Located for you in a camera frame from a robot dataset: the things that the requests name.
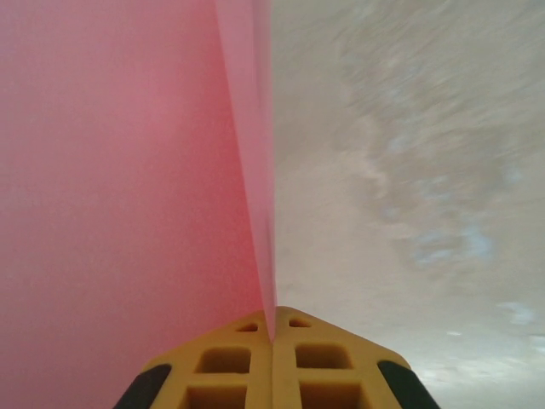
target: yellow plastic mount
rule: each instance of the yellow plastic mount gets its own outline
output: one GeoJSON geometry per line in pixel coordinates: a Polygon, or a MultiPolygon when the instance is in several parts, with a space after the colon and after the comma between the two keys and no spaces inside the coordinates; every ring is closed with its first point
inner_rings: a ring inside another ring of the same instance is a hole
{"type": "Polygon", "coordinates": [[[381,361],[410,369],[389,349],[278,307],[273,344],[263,313],[251,314],[152,360],[141,376],[166,367],[158,392],[149,404],[116,408],[401,409],[381,361]]]}

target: black rubber tip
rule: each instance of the black rubber tip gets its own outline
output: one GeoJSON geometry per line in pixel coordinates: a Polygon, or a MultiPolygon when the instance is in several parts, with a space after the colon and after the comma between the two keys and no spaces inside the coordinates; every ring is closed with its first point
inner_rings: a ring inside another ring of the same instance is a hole
{"type": "Polygon", "coordinates": [[[113,409],[150,409],[172,366],[154,366],[138,375],[113,409]]]}
{"type": "Polygon", "coordinates": [[[413,371],[389,360],[378,367],[402,409],[440,409],[413,371]]]}

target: pink surface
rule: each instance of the pink surface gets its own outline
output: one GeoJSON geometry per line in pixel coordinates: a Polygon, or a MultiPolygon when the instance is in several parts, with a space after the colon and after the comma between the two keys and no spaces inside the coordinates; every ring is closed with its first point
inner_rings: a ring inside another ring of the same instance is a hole
{"type": "Polygon", "coordinates": [[[274,335],[274,178],[270,93],[270,3],[216,0],[261,294],[274,335]]]}
{"type": "Polygon", "coordinates": [[[215,6],[5,0],[0,38],[0,407],[111,407],[262,306],[215,6]]]}

